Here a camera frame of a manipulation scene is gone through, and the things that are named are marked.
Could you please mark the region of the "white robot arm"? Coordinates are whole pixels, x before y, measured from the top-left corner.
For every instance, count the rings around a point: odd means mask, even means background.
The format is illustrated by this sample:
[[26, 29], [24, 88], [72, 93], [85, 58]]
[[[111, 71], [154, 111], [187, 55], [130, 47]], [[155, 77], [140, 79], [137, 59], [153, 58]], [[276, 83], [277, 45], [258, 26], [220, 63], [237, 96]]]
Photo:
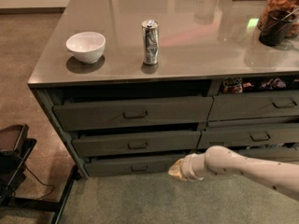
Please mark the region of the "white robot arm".
[[199, 181], [213, 175], [242, 175], [299, 201], [298, 165], [245, 157], [227, 147], [214, 146], [205, 153], [187, 155], [177, 160], [168, 173], [182, 181]]

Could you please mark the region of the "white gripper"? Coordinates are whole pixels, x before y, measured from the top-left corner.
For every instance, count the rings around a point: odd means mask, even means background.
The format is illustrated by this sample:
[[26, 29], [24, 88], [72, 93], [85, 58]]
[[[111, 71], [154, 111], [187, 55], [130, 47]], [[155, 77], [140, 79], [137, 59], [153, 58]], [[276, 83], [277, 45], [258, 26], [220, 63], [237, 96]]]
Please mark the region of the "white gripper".
[[205, 177], [205, 156], [203, 154], [187, 155], [176, 161], [168, 174], [181, 181], [201, 181]]

